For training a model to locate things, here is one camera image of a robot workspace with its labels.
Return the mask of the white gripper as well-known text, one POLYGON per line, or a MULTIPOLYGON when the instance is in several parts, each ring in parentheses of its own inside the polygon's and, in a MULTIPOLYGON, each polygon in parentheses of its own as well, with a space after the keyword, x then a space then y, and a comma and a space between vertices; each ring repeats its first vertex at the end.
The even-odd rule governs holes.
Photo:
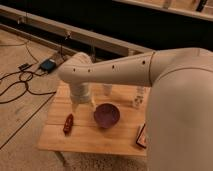
POLYGON ((95 107, 95 100, 91 98, 90 88, 88 83, 69 85, 70 98, 72 100, 72 111, 76 112, 79 103, 89 102, 92 107, 95 107))

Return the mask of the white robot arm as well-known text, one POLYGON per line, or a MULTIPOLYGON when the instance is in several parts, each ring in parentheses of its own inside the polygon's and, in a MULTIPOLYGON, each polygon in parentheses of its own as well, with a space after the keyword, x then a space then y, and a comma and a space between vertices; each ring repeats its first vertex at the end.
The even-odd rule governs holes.
POLYGON ((90 100, 93 82, 148 87, 148 171, 213 171, 213 51, 170 49, 98 63, 80 52, 59 77, 77 103, 90 100))

